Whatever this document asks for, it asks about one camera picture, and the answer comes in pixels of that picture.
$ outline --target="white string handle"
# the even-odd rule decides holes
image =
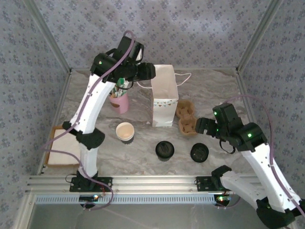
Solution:
[[[178,84],[177,86],[181,86],[182,84],[184,84],[190,77],[191,77],[191,73],[184,73],[184,74],[178,74],[178,73],[175,73],[175,75],[188,75],[189,76],[181,83],[181,84]],[[137,82],[137,84],[141,87],[141,88],[146,88],[146,89],[152,89],[152,87],[144,87],[142,85],[139,84],[139,82]]]
[[[152,87],[144,87],[141,84],[139,84],[139,82],[137,82],[137,84],[141,87],[141,88],[146,88],[146,89],[152,89]]]
[[[178,73],[175,73],[175,75],[188,75],[189,76],[181,83],[181,84],[178,84],[177,86],[181,86],[182,84],[184,84],[190,77],[191,77],[191,73],[185,73],[185,74],[178,74]]]

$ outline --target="white paper cup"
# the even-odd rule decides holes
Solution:
[[[130,123],[121,123],[116,127],[115,133],[124,144],[130,144],[134,137],[134,127]]]

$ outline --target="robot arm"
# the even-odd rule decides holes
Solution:
[[[73,118],[62,125],[64,129],[68,130],[74,124],[74,128],[70,133],[75,135],[80,143],[80,160],[89,177],[94,178],[98,175],[96,166],[97,152],[105,139],[105,134],[95,128],[95,123],[107,96],[109,96],[119,78],[124,78],[133,83],[135,81],[150,80],[155,77],[155,68],[152,63],[140,63],[144,46],[134,42],[131,52],[122,64],[100,80],[100,77],[111,69],[127,52],[131,42],[130,38],[124,36],[117,49],[100,53],[94,58],[89,83],[81,104]],[[81,168],[79,168],[77,176],[85,180],[86,184],[84,186],[88,190],[94,187],[94,183],[86,180]]]
[[[270,163],[270,146],[261,128],[254,123],[243,125],[232,104],[224,103],[213,108],[216,121],[207,118],[199,118],[196,123],[196,132],[206,134],[228,141],[230,145],[242,153],[249,162],[264,190],[257,189],[250,183],[246,183],[229,167],[223,166],[212,172],[223,188],[232,190],[246,200],[256,209],[261,221],[271,229],[289,225],[305,209],[305,200],[301,199],[290,187],[283,173],[274,161]],[[292,196],[290,198],[276,180],[272,167],[275,169],[282,184]]]

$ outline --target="patterned wall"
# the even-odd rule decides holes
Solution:
[[[285,0],[243,72],[248,92],[267,104],[275,154],[288,182],[305,198],[305,2]],[[257,121],[268,133],[262,107]]]
[[[36,0],[72,68],[116,48],[126,29],[144,59],[181,67],[237,66],[270,0]]]
[[[0,228],[12,227],[37,149],[50,131],[66,73],[22,1],[0,1]]]

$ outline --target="white paper bag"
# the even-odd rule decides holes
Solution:
[[[172,126],[173,118],[179,99],[175,72],[172,65],[155,65],[156,76],[151,79],[152,83],[152,126]]]

